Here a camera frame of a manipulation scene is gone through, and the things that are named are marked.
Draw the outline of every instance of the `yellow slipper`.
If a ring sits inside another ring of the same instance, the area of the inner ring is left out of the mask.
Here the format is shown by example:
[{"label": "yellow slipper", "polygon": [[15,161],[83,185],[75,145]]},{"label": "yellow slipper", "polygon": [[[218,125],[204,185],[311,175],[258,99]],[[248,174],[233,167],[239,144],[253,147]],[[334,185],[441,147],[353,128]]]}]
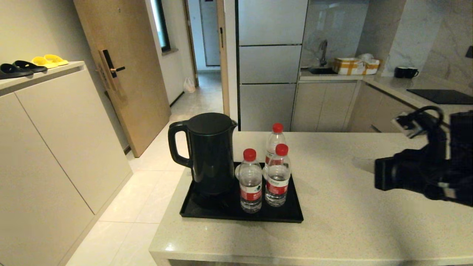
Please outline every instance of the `yellow slipper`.
[{"label": "yellow slipper", "polygon": [[49,62],[56,63],[58,66],[63,66],[69,64],[67,60],[62,59],[61,57],[54,55],[54,54],[46,54],[44,55],[44,58],[48,60]]},{"label": "yellow slipper", "polygon": [[37,56],[37,57],[33,58],[31,60],[31,63],[33,63],[37,66],[45,66],[47,68],[55,68],[55,67],[58,66],[58,64],[52,63],[52,62],[46,60],[46,58],[41,57],[41,56]]}]

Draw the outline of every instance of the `tiled floor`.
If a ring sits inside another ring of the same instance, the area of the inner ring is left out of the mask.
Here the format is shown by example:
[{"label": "tiled floor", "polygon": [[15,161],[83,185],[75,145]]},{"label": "tiled floor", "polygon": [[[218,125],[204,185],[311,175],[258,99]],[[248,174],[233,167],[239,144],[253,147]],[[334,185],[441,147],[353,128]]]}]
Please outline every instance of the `tiled floor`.
[{"label": "tiled floor", "polygon": [[[199,74],[200,88],[184,94],[171,108],[170,122],[140,158],[127,154],[133,176],[119,192],[67,266],[155,266],[148,252],[184,167],[169,153],[167,130],[174,121],[206,112],[223,113],[220,73]],[[187,156],[185,134],[176,136]],[[163,260],[160,265],[169,265]]]}]

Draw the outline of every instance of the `kettle lid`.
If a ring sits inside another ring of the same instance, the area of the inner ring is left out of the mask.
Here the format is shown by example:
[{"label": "kettle lid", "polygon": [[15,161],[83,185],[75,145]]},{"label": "kettle lid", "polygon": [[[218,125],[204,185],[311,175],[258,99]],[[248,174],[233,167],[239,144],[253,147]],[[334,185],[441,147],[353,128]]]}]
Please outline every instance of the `kettle lid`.
[{"label": "kettle lid", "polygon": [[233,126],[232,119],[224,114],[205,113],[192,117],[186,123],[187,129],[198,135],[216,135]]}]

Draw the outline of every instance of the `cup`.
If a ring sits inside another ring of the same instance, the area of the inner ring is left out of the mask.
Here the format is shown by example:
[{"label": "cup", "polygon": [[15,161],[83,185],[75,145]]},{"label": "cup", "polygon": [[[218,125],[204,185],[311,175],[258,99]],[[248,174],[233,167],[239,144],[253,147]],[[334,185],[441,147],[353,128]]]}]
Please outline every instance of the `cup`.
[{"label": "cup", "polygon": [[413,77],[417,77],[418,74],[419,74],[419,70],[417,70],[417,68],[410,67],[407,69],[404,77],[407,79],[412,79]]},{"label": "cup", "polygon": [[406,76],[407,70],[407,67],[396,67],[394,69],[394,76],[396,78],[404,78]]}]

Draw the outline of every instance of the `kitchen sink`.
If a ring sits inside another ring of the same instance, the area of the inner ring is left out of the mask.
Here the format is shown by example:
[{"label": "kitchen sink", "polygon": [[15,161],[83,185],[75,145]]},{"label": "kitchen sink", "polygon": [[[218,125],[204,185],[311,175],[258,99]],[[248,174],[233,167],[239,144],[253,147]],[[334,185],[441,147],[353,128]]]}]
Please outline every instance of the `kitchen sink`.
[{"label": "kitchen sink", "polygon": [[309,68],[308,70],[314,75],[337,74],[337,72],[333,71],[331,68]]}]

